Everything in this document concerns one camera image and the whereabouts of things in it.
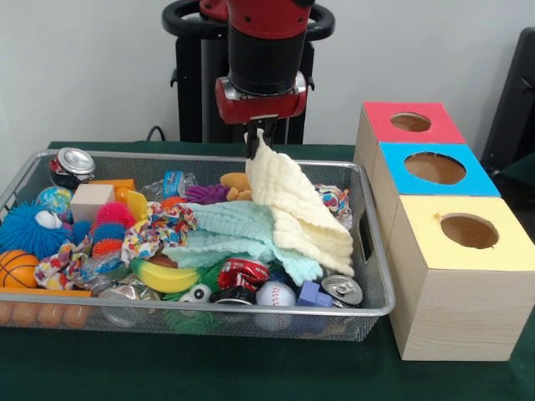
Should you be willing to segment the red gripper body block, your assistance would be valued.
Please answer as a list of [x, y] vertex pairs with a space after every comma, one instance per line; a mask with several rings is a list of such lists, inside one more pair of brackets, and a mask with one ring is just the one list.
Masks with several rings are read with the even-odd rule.
[[253, 96], [238, 91], [228, 77], [216, 81], [218, 113], [225, 124], [247, 124], [252, 119], [286, 119], [300, 115], [306, 106], [308, 85], [304, 77], [297, 77], [286, 94]]

